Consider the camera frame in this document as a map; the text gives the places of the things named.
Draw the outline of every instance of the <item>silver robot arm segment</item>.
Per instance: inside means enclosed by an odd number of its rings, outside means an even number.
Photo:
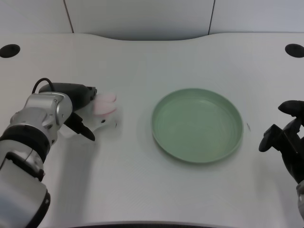
[[[41,183],[43,162],[73,110],[63,93],[31,94],[0,137],[0,227],[33,228],[44,218],[50,194]]]

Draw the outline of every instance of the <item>pink object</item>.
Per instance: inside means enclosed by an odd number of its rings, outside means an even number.
[[[115,93],[97,94],[95,100],[105,101],[105,102],[115,102],[116,94]]]
[[[116,94],[107,93],[97,95],[94,100],[93,115],[104,116],[116,110],[114,102],[116,101]]]

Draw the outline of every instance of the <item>table surface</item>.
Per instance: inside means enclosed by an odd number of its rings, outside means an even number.
[[[135,220],[303,227],[296,182],[280,152],[260,153],[258,146],[270,125],[284,127],[292,119],[277,107],[304,100],[304,58],[285,52],[290,43],[304,46],[304,34],[227,33],[184,41],[86,34],[0,37],[0,47],[11,43],[21,51],[0,59],[2,130],[42,77],[115,92],[120,108],[117,128],[97,131],[95,143],[59,136],[45,162],[51,206],[41,227]],[[195,165],[158,148],[150,127],[154,106],[189,87],[212,90],[238,108],[244,121],[238,152]]]

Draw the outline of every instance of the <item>black cable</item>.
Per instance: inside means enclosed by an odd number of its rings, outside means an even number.
[[[55,88],[54,88],[54,85],[53,83],[51,82],[51,80],[49,80],[48,78],[44,77],[42,79],[39,79],[36,84],[34,85],[34,88],[33,88],[33,91],[32,91],[32,94],[35,93],[36,89],[37,89],[37,86],[39,85],[40,82],[42,81],[47,81],[48,84],[49,84],[49,87],[51,87],[51,92],[55,92]]]

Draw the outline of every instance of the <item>green bowl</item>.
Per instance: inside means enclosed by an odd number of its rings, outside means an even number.
[[[235,152],[243,138],[236,107],[204,89],[182,89],[165,96],[152,115],[156,142],[183,161],[207,163]]]

